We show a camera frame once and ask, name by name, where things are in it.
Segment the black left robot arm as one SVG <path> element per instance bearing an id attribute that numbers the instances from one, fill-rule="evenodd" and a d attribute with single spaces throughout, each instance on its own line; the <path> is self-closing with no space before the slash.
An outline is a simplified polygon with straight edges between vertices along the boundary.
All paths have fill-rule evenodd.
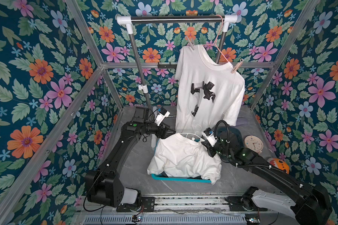
<path id="1" fill-rule="evenodd" d="M 96 170 L 85 176 L 86 197 L 84 202 L 92 202 L 113 208 L 129 206 L 137 210 L 142 206 L 141 192 L 125 188 L 120 174 L 130 152 L 142 137 L 150 135 L 158 139 L 168 137 L 168 131 L 175 130 L 163 123 L 170 115 L 165 108 L 152 112 L 149 108 L 137 107 L 132 119 L 121 128 L 120 137 L 109 155 Z"/>

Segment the white plastic hanger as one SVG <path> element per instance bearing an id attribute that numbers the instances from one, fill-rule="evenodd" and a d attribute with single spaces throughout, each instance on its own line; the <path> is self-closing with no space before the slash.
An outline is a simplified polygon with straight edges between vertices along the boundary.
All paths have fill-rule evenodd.
<path id="1" fill-rule="evenodd" d="M 202 142 L 203 138 L 202 138 L 202 133 L 201 133 L 201 126 L 200 125 L 196 125 L 194 127 L 194 131 L 193 132 L 182 132 L 180 133 L 183 137 L 190 139 L 192 141 L 195 142 Z"/>

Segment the plain white t-shirt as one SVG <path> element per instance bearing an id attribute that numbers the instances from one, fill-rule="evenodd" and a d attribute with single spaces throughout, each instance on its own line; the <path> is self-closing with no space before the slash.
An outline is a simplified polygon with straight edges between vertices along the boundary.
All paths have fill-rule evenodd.
<path id="1" fill-rule="evenodd" d="M 192 141 L 180 133 L 159 139 L 147 173 L 165 173 L 176 178 L 200 177 L 214 185 L 221 178 L 222 161 L 218 155 L 210 157 L 203 142 Z"/>

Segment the white printed t-shirt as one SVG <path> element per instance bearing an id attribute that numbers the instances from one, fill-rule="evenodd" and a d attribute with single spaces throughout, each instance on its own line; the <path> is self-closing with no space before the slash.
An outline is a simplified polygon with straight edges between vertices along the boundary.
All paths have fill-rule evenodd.
<path id="1" fill-rule="evenodd" d="M 215 63 L 204 46 L 182 47 L 174 78 L 178 80 L 176 128 L 178 133 L 200 133 L 224 120 L 237 118 L 245 93 L 245 79 L 228 62 Z"/>

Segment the pink wire hanger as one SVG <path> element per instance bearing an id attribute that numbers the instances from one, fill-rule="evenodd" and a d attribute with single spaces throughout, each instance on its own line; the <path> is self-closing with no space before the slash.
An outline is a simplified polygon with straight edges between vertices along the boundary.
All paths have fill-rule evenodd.
<path id="1" fill-rule="evenodd" d="M 214 41 L 212 41 L 211 43 L 205 43 L 203 44 L 203 46 L 205 47 L 206 50 L 208 50 L 209 48 L 216 48 L 217 49 L 217 57 L 216 57 L 216 63 L 218 64 L 220 62 L 220 58 L 223 57 L 224 62 L 232 62 L 232 60 L 230 61 L 230 57 L 226 57 L 226 54 L 224 54 L 222 52 L 222 48 L 225 42 L 225 38 L 226 38 L 226 34 L 227 31 L 229 29 L 229 25 L 232 22 L 232 19 L 237 19 L 236 16 L 230 16 L 230 15 L 215 15 L 216 18 L 220 19 L 220 28 L 219 28 L 219 32 L 217 33 L 217 36 L 215 38 Z"/>

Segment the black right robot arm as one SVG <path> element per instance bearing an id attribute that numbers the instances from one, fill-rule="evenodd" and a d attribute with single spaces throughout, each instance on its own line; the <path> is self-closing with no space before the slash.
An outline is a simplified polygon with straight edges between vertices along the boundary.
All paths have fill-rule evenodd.
<path id="1" fill-rule="evenodd" d="M 283 195 L 250 187 L 242 196 L 245 210 L 268 209 L 295 219 L 301 225 L 325 225 L 332 213 L 332 206 L 326 188 L 312 186 L 289 175 L 279 166 L 266 161 L 255 151 L 244 147 L 236 133 L 224 120 L 214 129 L 202 132 L 203 145 L 211 157 L 219 156 L 224 163 L 251 172 L 278 188 Z"/>

